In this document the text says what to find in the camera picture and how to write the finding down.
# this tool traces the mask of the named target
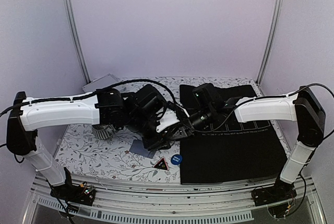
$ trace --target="white wall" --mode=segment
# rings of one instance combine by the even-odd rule
[[[84,84],[71,40],[63,0],[0,0],[0,109],[12,105],[16,92],[48,97],[81,93]],[[6,120],[0,119],[0,144]],[[40,131],[49,151],[64,127]],[[18,224],[34,170],[19,165],[0,149],[0,223]]]
[[[91,77],[256,78],[275,0],[72,0]]]
[[[284,0],[277,34],[263,83],[266,94],[296,90],[321,82],[334,89],[334,0]],[[313,89],[327,114],[326,133],[334,128],[334,100]],[[294,143],[297,126],[283,123]],[[334,136],[323,142],[309,169],[318,189],[328,223],[334,223]]]

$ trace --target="blue circle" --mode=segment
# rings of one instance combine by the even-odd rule
[[[182,156],[181,155],[173,155],[171,158],[171,163],[173,165],[179,165],[182,162]]]

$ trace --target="warning triangle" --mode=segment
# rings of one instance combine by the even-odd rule
[[[168,170],[167,162],[164,157],[159,160],[158,163],[155,164],[153,167],[157,169]]]

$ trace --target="black cloth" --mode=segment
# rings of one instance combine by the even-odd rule
[[[180,85],[181,104],[198,107],[194,87]],[[252,86],[217,88],[224,100],[256,96]],[[270,121],[228,123],[218,133],[196,133],[181,141],[181,184],[211,184],[277,175],[287,157]]]

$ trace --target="triangular sign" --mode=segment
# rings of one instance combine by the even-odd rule
[[[167,162],[165,158],[162,158],[161,160],[159,160],[158,163],[155,164],[153,167],[157,169],[168,170],[168,166],[167,166]]]

